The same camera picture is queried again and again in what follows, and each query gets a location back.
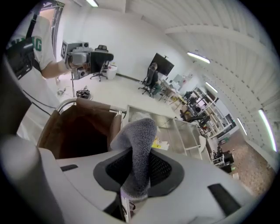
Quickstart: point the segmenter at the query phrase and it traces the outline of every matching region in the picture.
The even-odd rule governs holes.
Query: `white t-shirt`
[[[33,14],[30,13],[21,22],[21,24],[13,34],[11,40],[9,41],[7,48],[25,39],[32,18]],[[37,60],[37,62],[39,62],[41,70],[43,70],[50,62],[56,61],[53,55],[50,24],[46,18],[41,16],[37,17],[36,24],[32,33],[32,40],[35,59]],[[50,90],[42,74],[34,67],[30,72],[28,72],[19,80],[19,83],[21,87],[36,100],[52,107],[58,106],[58,98]],[[29,96],[27,97],[32,102],[37,104],[40,108],[47,111],[49,114],[52,114],[54,109],[38,103]],[[48,119],[48,114],[32,104],[25,117],[23,118],[17,134],[20,137],[28,139],[34,144],[37,144],[40,134]]]

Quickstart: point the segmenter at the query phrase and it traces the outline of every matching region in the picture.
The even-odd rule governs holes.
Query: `black monitor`
[[[174,67],[172,63],[167,61],[163,56],[161,56],[158,53],[156,53],[156,55],[154,56],[154,59],[150,63],[150,66],[153,62],[157,63],[157,71],[163,75],[168,75]]]

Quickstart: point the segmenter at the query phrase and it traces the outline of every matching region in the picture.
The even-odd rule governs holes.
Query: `gray fabric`
[[[111,142],[112,150],[132,147],[131,173],[122,186],[122,192],[130,199],[141,200],[147,196],[150,187],[149,154],[156,133],[155,121],[143,118],[127,124]]]

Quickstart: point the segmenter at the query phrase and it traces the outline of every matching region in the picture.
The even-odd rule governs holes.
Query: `ceiling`
[[[100,8],[135,13],[161,29],[186,53],[204,56],[197,73],[212,84],[248,139],[267,151],[272,145],[258,110],[263,108],[280,145],[280,68],[263,27],[234,0],[97,0]]]

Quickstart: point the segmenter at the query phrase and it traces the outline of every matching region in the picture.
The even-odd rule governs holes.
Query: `white floor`
[[[121,107],[127,109],[128,105],[138,107],[140,109],[156,113],[168,117],[179,117],[179,109],[174,112],[173,110],[177,106],[177,102],[169,105],[171,102],[166,102],[162,99],[158,101],[160,95],[156,95],[155,98],[149,97],[147,93],[142,95],[144,90],[138,90],[138,87],[143,85],[123,77],[116,76],[113,80],[107,80],[95,77],[90,80],[91,75],[86,76],[80,80],[74,81],[75,94],[77,90],[83,89],[87,86],[91,93],[92,100]],[[59,77],[60,82],[57,85],[57,89],[63,90],[66,87],[66,92],[62,96],[58,96],[62,102],[65,99],[72,98],[72,82],[71,74],[62,75]]]

